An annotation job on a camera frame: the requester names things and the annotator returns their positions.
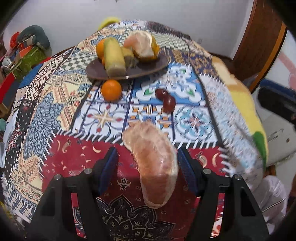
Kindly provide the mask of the peeled pomelo segment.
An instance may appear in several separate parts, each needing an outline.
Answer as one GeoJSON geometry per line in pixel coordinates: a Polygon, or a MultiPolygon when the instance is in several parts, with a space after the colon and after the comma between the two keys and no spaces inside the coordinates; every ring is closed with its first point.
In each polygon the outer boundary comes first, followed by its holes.
{"type": "Polygon", "coordinates": [[[175,147],[149,121],[137,122],[124,130],[122,141],[137,164],[145,204],[153,209],[161,208],[172,196],[178,178],[175,147]]]}

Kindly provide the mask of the small tangerine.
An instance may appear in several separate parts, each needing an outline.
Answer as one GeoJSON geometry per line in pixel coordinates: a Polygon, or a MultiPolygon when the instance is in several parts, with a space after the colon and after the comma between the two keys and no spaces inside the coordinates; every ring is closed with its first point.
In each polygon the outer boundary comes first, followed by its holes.
{"type": "Polygon", "coordinates": [[[117,80],[107,80],[102,84],[101,94],[105,101],[118,101],[121,98],[122,88],[117,80]]]}

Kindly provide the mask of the large orange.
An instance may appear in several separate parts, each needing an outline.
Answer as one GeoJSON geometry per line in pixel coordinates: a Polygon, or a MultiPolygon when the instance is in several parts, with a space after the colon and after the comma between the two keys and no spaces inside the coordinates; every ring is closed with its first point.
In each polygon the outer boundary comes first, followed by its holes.
{"type": "Polygon", "coordinates": [[[101,60],[104,58],[104,41],[105,39],[102,39],[96,45],[96,54],[101,60]]]}

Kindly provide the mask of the white sliding wardrobe door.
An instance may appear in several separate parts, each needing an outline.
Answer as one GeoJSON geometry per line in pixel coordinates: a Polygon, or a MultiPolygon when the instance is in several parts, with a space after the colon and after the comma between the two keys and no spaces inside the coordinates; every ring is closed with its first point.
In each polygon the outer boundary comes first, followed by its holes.
{"type": "Polygon", "coordinates": [[[287,30],[284,42],[264,79],[295,91],[295,38],[287,30]]]}

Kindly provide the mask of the brown wooden door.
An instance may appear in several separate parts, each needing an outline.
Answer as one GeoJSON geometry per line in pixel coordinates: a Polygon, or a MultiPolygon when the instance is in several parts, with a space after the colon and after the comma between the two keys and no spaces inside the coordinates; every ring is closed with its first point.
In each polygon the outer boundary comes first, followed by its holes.
{"type": "Polygon", "coordinates": [[[239,80],[254,78],[248,86],[251,92],[271,68],[286,33],[286,25],[269,1],[253,1],[248,24],[233,58],[239,80]]]}

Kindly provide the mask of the colourful patchwork cloth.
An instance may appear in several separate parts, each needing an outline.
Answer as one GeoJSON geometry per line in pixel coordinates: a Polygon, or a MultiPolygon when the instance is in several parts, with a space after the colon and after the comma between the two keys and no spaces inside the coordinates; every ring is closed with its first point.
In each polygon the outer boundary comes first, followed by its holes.
{"type": "Polygon", "coordinates": [[[224,62],[167,26],[122,21],[47,63],[29,84],[11,118],[14,129],[5,160],[4,204],[12,217],[29,225],[55,174],[75,176],[116,147],[116,171],[97,199],[112,239],[183,240],[199,199],[179,174],[164,206],[145,204],[137,164],[122,141],[123,131],[140,121],[153,123],[175,148],[185,147],[217,174],[241,174],[251,190],[263,178],[268,154],[264,130],[249,90],[224,62]],[[134,30],[153,34],[169,65],[125,83],[122,98],[108,103],[101,83],[87,78],[86,66],[100,40],[113,37],[122,44],[134,30]],[[175,98],[173,113],[163,112],[163,101],[155,96],[158,88],[175,98]]]}

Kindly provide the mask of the dark red jujube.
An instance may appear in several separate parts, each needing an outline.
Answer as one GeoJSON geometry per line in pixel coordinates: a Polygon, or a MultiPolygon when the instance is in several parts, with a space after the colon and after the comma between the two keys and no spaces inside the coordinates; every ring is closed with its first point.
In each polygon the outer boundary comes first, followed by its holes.
{"type": "Polygon", "coordinates": [[[168,95],[163,100],[163,112],[173,113],[176,106],[176,100],[173,96],[168,95]]]}
{"type": "Polygon", "coordinates": [[[169,93],[165,89],[158,88],[155,90],[155,96],[158,100],[164,101],[169,96],[169,93]]]}

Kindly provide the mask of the red box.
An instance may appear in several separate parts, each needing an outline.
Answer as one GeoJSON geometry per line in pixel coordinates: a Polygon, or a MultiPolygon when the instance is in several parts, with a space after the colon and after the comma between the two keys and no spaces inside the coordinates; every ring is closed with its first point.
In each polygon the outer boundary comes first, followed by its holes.
{"type": "Polygon", "coordinates": [[[19,82],[16,80],[14,74],[8,74],[1,84],[1,103],[9,105],[15,97],[18,87],[19,82]]]}

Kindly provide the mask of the dark purple plate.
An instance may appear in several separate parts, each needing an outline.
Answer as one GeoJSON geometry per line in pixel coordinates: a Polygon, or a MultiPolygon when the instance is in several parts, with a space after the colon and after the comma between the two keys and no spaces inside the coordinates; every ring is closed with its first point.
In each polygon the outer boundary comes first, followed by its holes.
{"type": "Polygon", "coordinates": [[[160,54],[158,59],[151,62],[138,62],[135,67],[127,68],[126,75],[116,76],[116,77],[108,77],[107,72],[99,61],[98,58],[91,61],[86,69],[86,75],[91,80],[127,80],[127,79],[135,79],[145,75],[150,75],[156,73],[158,71],[163,70],[169,64],[168,58],[164,54],[160,54]]]}

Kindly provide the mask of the green storage box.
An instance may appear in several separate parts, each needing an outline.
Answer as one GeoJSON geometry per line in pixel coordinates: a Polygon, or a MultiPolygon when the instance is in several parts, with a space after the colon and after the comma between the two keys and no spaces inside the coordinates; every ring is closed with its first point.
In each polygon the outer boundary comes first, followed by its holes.
{"type": "Polygon", "coordinates": [[[29,46],[16,55],[12,73],[16,80],[20,80],[45,59],[46,55],[41,48],[29,46]]]}

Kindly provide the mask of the grey green plush toy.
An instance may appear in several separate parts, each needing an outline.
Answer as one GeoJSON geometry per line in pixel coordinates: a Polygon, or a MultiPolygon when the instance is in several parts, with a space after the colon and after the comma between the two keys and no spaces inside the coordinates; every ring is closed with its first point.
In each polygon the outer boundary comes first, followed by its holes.
{"type": "Polygon", "coordinates": [[[16,38],[18,44],[26,41],[29,41],[28,45],[38,45],[44,50],[50,47],[50,42],[45,31],[38,25],[31,25],[25,28],[16,38]]]}

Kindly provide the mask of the red plastic bag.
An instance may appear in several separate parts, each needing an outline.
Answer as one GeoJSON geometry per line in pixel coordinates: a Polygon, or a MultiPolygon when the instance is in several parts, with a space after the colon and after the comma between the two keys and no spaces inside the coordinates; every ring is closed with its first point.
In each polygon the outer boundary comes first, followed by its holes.
{"type": "Polygon", "coordinates": [[[10,48],[14,48],[17,45],[17,38],[20,32],[15,32],[10,39],[10,48]]]}

